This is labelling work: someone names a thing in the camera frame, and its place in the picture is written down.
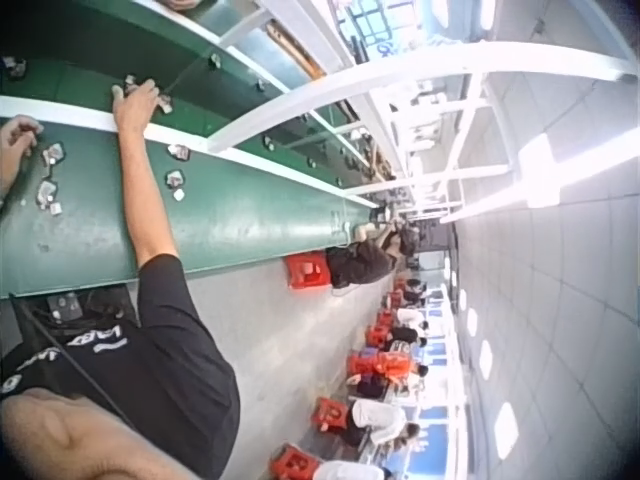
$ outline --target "white edge strip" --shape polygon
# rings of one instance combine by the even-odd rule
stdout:
[[[193,20],[185,17],[184,15],[181,15],[179,13],[174,12],[173,10],[170,10],[169,8],[167,8],[164,5],[160,4],[156,0],[133,0],[133,1],[135,3],[137,3],[138,5],[140,5],[142,7],[145,7],[145,8],[148,8],[149,10],[154,11],[158,15],[161,15],[161,16],[171,20],[172,22],[180,25],[181,27],[189,30],[190,32],[202,37],[203,39],[208,41],[210,44],[215,45],[216,47],[220,46],[219,45],[220,44],[220,37],[218,35],[216,35],[215,33],[211,32],[210,30],[207,30],[203,26],[198,25],[196,22],[194,22]],[[243,65],[246,65],[247,68],[252,70],[256,75],[258,75],[263,80],[265,80],[266,82],[268,82],[271,85],[273,85],[275,88],[280,90],[282,93],[287,93],[287,92],[289,92],[291,90],[284,83],[282,83],[279,79],[274,77],[267,69],[263,68],[262,65],[260,65],[256,61],[254,61],[251,58],[249,58],[247,55],[242,53],[236,47],[231,46],[231,47],[228,47],[228,48],[224,48],[223,50],[225,50],[229,55],[234,57],[236,60],[238,60]],[[318,112],[316,112],[315,110],[312,110],[312,111],[309,112],[309,115],[316,122],[318,122],[323,128],[325,128],[329,132],[333,133],[336,136],[336,138],[338,139],[338,141],[344,147],[346,147],[351,152],[352,155],[354,155],[366,167],[369,167],[369,162],[367,162],[367,160],[362,156],[362,154],[360,152],[358,152],[358,150],[356,150],[356,148],[351,144],[351,142],[349,142],[342,135],[336,135],[335,132],[334,132],[333,126],[329,122],[327,122],[324,118],[322,118],[322,116]]]
[[[100,130],[103,132],[117,132],[115,122],[113,121],[113,115],[110,113],[84,107],[77,107],[74,105],[66,105],[63,103],[47,102],[44,100],[0,96],[0,114],[6,118],[11,118],[16,115],[29,115],[42,122],[59,123],[62,125]],[[173,128],[151,123],[145,130],[144,137],[147,140],[166,145],[184,145],[190,150],[214,156],[206,148],[206,138],[181,132]],[[216,153],[215,156],[255,168],[256,170],[271,173],[293,182],[307,185],[308,187],[321,190],[365,207],[377,207],[375,203],[363,198],[348,197],[347,194],[344,193],[345,191],[338,187],[334,187],[333,185],[329,185],[321,180],[298,172],[297,170],[285,167],[284,165],[277,164],[257,155],[243,152],[242,150],[229,148],[220,153]]]

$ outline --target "dark hair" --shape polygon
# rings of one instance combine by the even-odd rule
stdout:
[[[406,430],[407,430],[406,439],[413,440],[414,438],[417,438],[418,435],[420,434],[420,425],[413,422],[407,422]]]
[[[427,373],[429,373],[429,367],[427,367],[426,365],[419,365],[418,366],[418,376],[420,377],[426,377]]]
[[[393,480],[395,478],[391,470],[389,470],[388,468],[381,467],[380,469],[384,473],[384,480]]]

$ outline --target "black pants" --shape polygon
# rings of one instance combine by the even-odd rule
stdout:
[[[353,406],[347,412],[347,428],[329,427],[329,432],[338,435],[350,447],[360,446],[366,429],[358,427],[353,421]]]

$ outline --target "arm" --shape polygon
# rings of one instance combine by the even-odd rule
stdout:
[[[158,93],[153,80],[147,80],[126,99],[120,87],[113,87],[124,212],[138,268],[158,255],[178,256],[144,141],[144,130],[158,105]]]

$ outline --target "hand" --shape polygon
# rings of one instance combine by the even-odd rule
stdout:
[[[118,85],[114,85],[111,92],[118,132],[142,136],[160,101],[160,91],[155,82],[147,80],[127,98],[124,98],[124,92]]]
[[[0,196],[4,196],[13,185],[23,155],[31,155],[36,147],[36,135],[44,128],[35,119],[18,115],[0,128]]]
[[[182,11],[197,7],[202,0],[161,0],[171,10]]]

